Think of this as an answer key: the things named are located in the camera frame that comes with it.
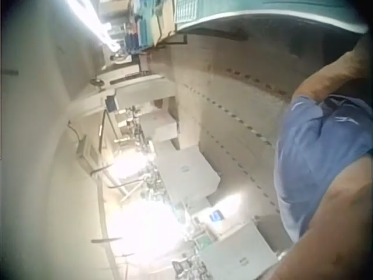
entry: ceiling light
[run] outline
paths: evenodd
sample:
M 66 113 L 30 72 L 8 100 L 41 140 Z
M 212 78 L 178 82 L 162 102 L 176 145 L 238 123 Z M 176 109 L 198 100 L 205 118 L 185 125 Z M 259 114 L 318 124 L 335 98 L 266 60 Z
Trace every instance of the ceiling light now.
M 183 240 L 183 228 L 170 206 L 155 201 L 136 201 L 127 205 L 109 224 L 111 235 L 121 236 L 116 253 L 134 252 L 131 262 L 149 264 L 172 250 Z
M 103 42 L 112 52 L 120 50 L 121 46 L 110 38 L 107 28 L 101 24 L 90 0 L 66 0 L 76 16 Z
M 148 163 L 148 157 L 136 149 L 123 151 L 114 159 L 109 172 L 116 178 L 125 179 L 143 170 Z

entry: white machine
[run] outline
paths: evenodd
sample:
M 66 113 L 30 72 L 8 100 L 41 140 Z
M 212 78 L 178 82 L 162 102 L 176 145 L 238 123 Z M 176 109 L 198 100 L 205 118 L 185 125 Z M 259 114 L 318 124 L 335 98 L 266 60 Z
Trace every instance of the white machine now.
M 220 182 L 198 146 L 158 155 L 155 164 L 173 205 L 198 204 L 215 192 Z
M 253 222 L 200 252 L 214 280 L 254 280 L 278 261 Z
M 172 116 L 164 110 L 156 110 L 139 117 L 139 123 L 145 138 L 163 142 L 177 137 L 177 124 Z

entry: floor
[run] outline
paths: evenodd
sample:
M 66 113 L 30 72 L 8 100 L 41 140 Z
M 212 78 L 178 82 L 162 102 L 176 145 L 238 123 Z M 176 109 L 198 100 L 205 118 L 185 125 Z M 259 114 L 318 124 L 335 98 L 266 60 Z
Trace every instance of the floor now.
M 188 36 L 187 45 L 152 54 L 151 70 L 175 82 L 180 148 L 199 145 L 221 173 L 216 204 L 240 194 L 237 215 L 220 234 L 250 219 L 274 251 L 291 245 L 281 225 L 273 187 L 274 146 L 291 92 L 309 74 L 279 47 L 255 41 Z

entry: blue shirt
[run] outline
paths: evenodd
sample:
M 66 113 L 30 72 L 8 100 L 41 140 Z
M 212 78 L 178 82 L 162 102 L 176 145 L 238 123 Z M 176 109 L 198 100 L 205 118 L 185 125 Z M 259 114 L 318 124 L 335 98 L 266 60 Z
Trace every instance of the blue shirt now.
M 333 179 L 373 147 L 372 109 L 360 99 L 300 96 L 284 114 L 275 158 L 281 219 L 293 242 L 307 230 Z

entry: cable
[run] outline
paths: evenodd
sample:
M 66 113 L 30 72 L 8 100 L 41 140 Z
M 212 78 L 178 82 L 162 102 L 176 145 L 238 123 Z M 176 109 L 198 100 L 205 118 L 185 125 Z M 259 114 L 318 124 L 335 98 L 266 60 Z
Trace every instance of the cable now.
M 113 163 L 110 163 L 110 164 L 105 165 L 105 166 L 103 166 L 103 167 L 100 167 L 100 168 L 98 168 L 98 169 L 92 170 L 91 173 L 89 173 L 89 176 L 92 177 L 92 175 L 93 175 L 94 173 L 97 173 L 97 172 L 103 171 L 103 170 L 109 168 L 109 167 L 112 166 L 112 165 L 113 165 Z
M 75 133 L 76 137 L 78 138 L 78 142 L 79 142 L 80 141 L 80 136 L 79 136 L 78 132 L 76 131 L 76 129 L 71 126 L 71 121 L 68 122 L 68 128 L 70 128 Z

